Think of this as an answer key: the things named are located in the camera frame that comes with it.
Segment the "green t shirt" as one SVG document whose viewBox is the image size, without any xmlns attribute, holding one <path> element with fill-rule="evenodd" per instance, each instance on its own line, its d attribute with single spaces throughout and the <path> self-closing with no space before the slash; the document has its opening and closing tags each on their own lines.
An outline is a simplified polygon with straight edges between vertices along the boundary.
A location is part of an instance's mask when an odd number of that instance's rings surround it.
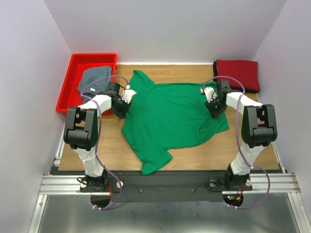
<svg viewBox="0 0 311 233">
<path fill-rule="evenodd" d="M 200 83 L 154 83 L 134 70 L 136 91 L 126 113 L 122 134 L 141 161 L 143 175 L 152 174 L 173 158 L 171 149 L 201 145 L 229 129 L 225 114 L 213 118 L 205 107 Z"/>
</svg>

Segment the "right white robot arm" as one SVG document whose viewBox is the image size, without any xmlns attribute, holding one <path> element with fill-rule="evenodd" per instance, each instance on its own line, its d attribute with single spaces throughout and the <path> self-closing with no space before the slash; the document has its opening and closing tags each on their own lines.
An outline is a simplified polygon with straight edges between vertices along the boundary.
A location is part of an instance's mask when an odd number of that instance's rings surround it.
<svg viewBox="0 0 311 233">
<path fill-rule="evenodd" d="M 277 138 L 274 106 L 250 99 L 244 90 L 232 90 L 228 80 L 219 80 L 215 88 L 203 85 L 201 93 L 207 99 L 205 106 L 212 118 L 220 117 L 227 107 L 236 110 L 236 117 L 242 116 L 235 127 L 238 154 L 224 175 L 208 179 L 209 186 L 212 191 L 250 189 L 250 171 L 255 160 Z"/>
</svg>

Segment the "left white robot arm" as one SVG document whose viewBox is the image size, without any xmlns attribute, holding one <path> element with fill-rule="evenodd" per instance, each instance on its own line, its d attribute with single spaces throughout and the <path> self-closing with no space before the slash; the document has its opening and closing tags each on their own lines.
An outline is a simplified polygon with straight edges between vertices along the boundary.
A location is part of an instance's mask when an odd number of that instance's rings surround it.
<svg viewBox="0 0 311 233">
<path fill-rule="evenodd" d="M 111 185 L 107 170 L 100 162 L 97 147 L 102 126 L 102 114 L 110 110 L 115 116 L 125 118 L 136 91 L 127 85 L 109 82 L 104 92 L 91 97 L 83 95 L 88 101 L 67 110 L 63 140 L 79 156 L 85 169 L 85 176 L 77 178 L 81 192 L 103 192 Z"/>
</svg>

